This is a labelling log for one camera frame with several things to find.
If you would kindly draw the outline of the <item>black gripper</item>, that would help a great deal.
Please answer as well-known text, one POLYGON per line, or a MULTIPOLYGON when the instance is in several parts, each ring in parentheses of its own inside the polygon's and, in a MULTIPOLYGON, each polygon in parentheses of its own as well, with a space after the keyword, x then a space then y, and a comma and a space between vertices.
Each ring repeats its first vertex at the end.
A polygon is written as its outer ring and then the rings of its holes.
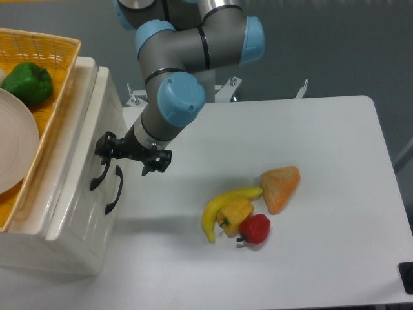
POLYGON ((105 132, 96 142, 94 154, 101 158, 102 165, 106 165, 114 156, 116 159, 141 161, 143 162, 142 176, 146 176, 149 172, 164 173, 172 162, 172 151, 161 151, 157 140, 141 125, 137 127, 133 125, 119 140, 119 144, 113 132, 105 132))

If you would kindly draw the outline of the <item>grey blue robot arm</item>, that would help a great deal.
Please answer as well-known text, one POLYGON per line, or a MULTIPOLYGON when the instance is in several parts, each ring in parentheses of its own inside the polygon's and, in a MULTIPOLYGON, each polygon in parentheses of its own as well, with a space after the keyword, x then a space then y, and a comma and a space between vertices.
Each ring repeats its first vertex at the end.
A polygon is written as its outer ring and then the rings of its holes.
POLYGON ((207 100, 197 74, 260 59, 265 51, 261 21, 238 1, 115 1, 126 28, 136 30, 137 60, 148 104, 118 138, 107 132, 95 153, 105 168, 112 159, 143 164, 143 174, 164 172, 168 144, 195 120, 207 100))

